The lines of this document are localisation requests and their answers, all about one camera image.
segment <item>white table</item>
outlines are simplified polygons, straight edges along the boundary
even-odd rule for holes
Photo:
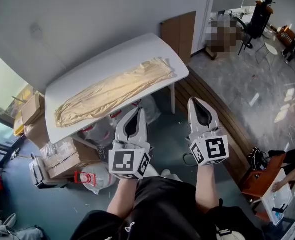
[[[170,86],[172,105],[171,109],[174,114],[174,83],[183,78],[186,78],[189,75],[189,70],[180,57],[163,40],[161,40],[155,34],[149,33],[120,44],[96,57],[91,58],[46,88],[45,119],[48,136],[51,143],[55,144],[64,138],[71,136],[74,139],[88,145],[88,142],[77,137],[76,133],[83,128],[86,128],[89,125],[101,120],[102,117],[86,119],[74,125],[59,128],[56,127],[55,123],[54,114],[56,109],[68,99],[74,97],[89,86],[111,76],[131,70],[145,61],[160,57],[168,61],[175,74],[174,78],[161,81],[149,87],[138,95],[117,106],[115,109],[109,112],[109,114],[120,110],[123,107],[130,105],[137,100],[153,94],[167,86]]]
[[[273,181],[272,185],[269,187],[269,189],[266,191],[264,196],[261,198],[262,204],[264,205],[264,208],[267,212],[267,215],[271,222],[274,225],[277,225],[280,221],[280,219],[276,216],[276,212],[272,211],[272,209],[275,208],[282,208],[288,206],[292,200],[293,195],[289,184],[286,184],[283,186],[279,191],[276,193],[272,192],[273,185],[275,183],[278,183],[282,181],[286,177],[286,174],[284,172],[284,169],[282,168],[278,175],[276,176],[275,180]]]

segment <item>cardboard box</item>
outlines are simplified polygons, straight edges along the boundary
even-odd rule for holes
[[[45,111],[45,99],[40,94],[35,94],[22,108],[22,120],[25,126],[32,124]]]
[[[25,136],[33,142],[39,149],[50,142],[46,117],[43,114],[34,123],[24,126]]]
[[[71,178],[83,167],[101,162],[98,152],[71,137],[55,144],[56,154],[44,157],[44,164],[51,179]]]

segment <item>wooden board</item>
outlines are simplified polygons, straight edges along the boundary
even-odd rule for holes
[[[192,11],[161,23],[161,38],[188,64],[191,60],[196,12]]]
[[[229,145],[229,159],[223,164],[234,181],[239,184],[251,168],[247,160],[247,155],[253,147],[251,139],[224,102],[191,68],[187,68],[189,76],[175,84],[175,104],[187,117],[188,101],[191,97],[204,100],[216,110]]]

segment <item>cable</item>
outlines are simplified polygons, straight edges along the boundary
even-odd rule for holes
[[[17,233],[17,232],[21,232],[21,231],[24,231],[24,230],[28,230],[28,229],[30,229],[30,228],[36,228],[36,229],[37,229],[37,226],[36,226],[36,225],[35,225],[35,226],[29,226],[29,227],[27,227],[26,229],[21,229],[21,230],[15,231],[15,233]]]
[[[294,145],[294,143],[293,143],[293,138],[292,138],[292,135],[291,135],[291,133],[290,133],[290,128],[293,128],[294,129],[294,131],[295,131],[295,128],[292,126],[292,125],[290,125],[289,127],[288,127],[288,135],[289,135],[289,137],[291,138],[291,141],[292,141],[292,144]]]
[[[188,164],[187,161],[186,161],[186,156],[192,156],[192,157],[194,157],[194,155],[192,153],[185,153],[183,155],[183,157],[182,157],[183,158],[183,162],[185,163],[185,165],[187,167],[195,167],[195,166],[198,166],[197,164]]]
[[[15,236],[18,240],[21,240],[16,234],[10,234],[12,236]]]

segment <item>pixelated area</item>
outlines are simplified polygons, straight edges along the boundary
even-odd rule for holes
[[[214,53],[235,52],[239,41],[247,36],[243,29],[234,19],[213,20],[206,30],[206,44]]]

